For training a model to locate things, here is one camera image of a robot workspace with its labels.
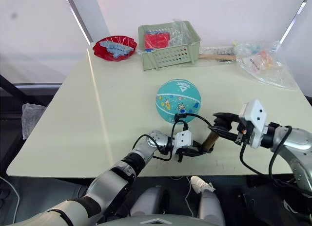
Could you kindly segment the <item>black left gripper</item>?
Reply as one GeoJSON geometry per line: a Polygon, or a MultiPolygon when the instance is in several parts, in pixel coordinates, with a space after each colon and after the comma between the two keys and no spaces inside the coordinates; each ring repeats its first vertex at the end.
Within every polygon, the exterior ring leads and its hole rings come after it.
{"type": "Polygon", "coordinates": [[[213,149],[210,149],[208,151],[203,151],[203,145],[201,143],[194,141],[193,146],[178,148],[175,154],[176,154],[177,162],[181,163],[184,156],[187,156],[187,157],[201,156],[204,154],[209,154],[212,151],[213,149]]]}

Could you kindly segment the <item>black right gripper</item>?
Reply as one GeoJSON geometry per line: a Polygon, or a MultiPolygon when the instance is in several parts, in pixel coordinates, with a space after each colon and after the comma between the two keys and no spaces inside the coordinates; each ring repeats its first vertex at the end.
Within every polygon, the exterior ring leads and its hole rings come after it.
{"type": "Polygon", "coordinates": [[[234,141],[237,145],[248,144],[254,130],[251,121],[240,122],[239,116],[233,113],[214,113],[213,116],[215,116],[214,126],[208,126],[212,137],[234,141]],[[229,132],[233,122],[238,123],[238,134],[229,132]]]}

